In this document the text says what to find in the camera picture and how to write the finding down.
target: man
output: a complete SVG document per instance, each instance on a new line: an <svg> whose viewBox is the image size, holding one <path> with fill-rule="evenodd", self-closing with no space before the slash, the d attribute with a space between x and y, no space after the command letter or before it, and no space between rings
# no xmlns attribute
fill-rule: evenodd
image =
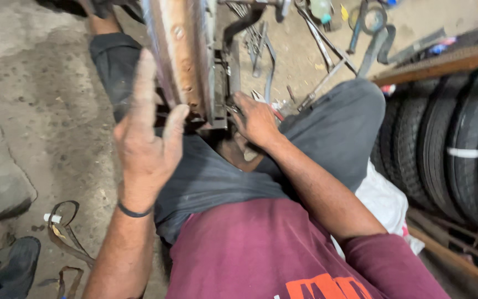
<svg viewBox="0 0 478 299"><path fill-rule="evenodd" d="M267 153L255 171L242 172L199 136L183 135L186 105L156 136L154 58L112 14L90 20L98 34L90 52L121 120L114 136L124 184L85 298L143 294L152 208L157 234L172 246L168 298L448 297L354 195L385 108L374 84L342 83L279 129L268 105L235 94L239 132Z"/></svg>

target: black wristband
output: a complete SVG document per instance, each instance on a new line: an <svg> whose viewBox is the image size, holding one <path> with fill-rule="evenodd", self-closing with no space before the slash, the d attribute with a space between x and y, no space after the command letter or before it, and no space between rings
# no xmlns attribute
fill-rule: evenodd
<svg viewBox="0 0 478 299"><path fill-rule="evenodd" d="M147 216L148 214L150 214L150 211L152 211L152 207L150 207L146 212L143 212L143 213L132 212L132 211L130 211L128 208L126 208L125 206L123 206L123 204L121 203L121 200L118 200L118 201L117 201L117 206L119 207L119 209L121 210L121 212L123 212L125 215L130 216L130 217L132 217L132 218L145 217L145 216Z"/></svg>

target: blue tool handle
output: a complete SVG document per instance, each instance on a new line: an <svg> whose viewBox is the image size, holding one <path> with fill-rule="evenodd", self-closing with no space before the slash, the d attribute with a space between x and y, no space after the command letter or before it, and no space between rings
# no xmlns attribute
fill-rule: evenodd
<svg viewBox="0 0 478 299"><path fill-rule="evenodd" d="M359 39L359 34L361 33L361 26L364 22L364 17L368 11L368 0L362 0L361 7L359 8L359 17L357 22L355 22L355 28L353 29L352 41L349 43L348 54L355 54L355 47L357 46L357 40Z"/></svg>

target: red-handled pliers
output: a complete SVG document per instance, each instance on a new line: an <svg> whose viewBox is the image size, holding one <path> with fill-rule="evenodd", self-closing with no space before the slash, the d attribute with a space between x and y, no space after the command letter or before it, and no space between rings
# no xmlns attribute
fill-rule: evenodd
<svg viewBox="0 0 478 299"><path fill-rule="evenodd" d="M267 101L265 101L265 98L257 91L252 91L252 98L254 98L256 101L260 102L260 103L265 103L267 105L269 105L270 109L272 110L272 112L274 113L274 115L280 120L280 121L283 121L283 119L285 119L281 114L280 112L276 111L276 109L274 109L274 107L272 107L272 105L270 105L270 103L268 103Z"/></svg>

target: black tire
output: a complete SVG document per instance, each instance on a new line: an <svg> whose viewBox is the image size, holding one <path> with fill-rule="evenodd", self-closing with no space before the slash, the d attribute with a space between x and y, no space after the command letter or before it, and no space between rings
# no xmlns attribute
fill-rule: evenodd
<svg viewBox="0 0 478 299"><path fill-rule="evenodd" d="M387 177L387 173L385 172L385 167L383 165L383 159L381 158L381 146L379 143L379 133L375 138L375 142L372 148L372 153L370 154L370 161L375 167L375 171L381 173L382 176L385 178Z"/></svg>
<svg viewBox="0 0 478 299"><path fill-rule="evenodd" d="M436 211L436 207L425 192L418 172L416 146L423 113L439 81L424 80L412 85L411 98L405 100L399 109L393 135L394 167L400 175L399 188L411 201L430 212Z"/></svg>
<svg viewBox="0 0 478 299"><path fill-rule="evenodd" d="M401 102L407 97L408 84L400 86L397 89L398 90L392 95L392 98L387 100L385 118L383 119L383 125L379 130L379 144L381 159L383 160L383 167L386 173L384 177L399 188L399 171L394 167L392 134L394 132L394 126L396 125Z"/></svg>
<svg viewBox="0 0 478 299"><path fill-rule="evenodd" d="M451 193L468 220L478 226L478 71L474 73L471 89L457 105L447 152Z"/></svg>
<svg viewBox="0 0 478 299"><path fill-rule="evenodd" d="M437 92L429 100L422 119L418 143L418 169L429 197L450 219L464 223L464 216L449 195L444 167L446 136L459 92L469 84L469 74L442 78Z"/></svg>

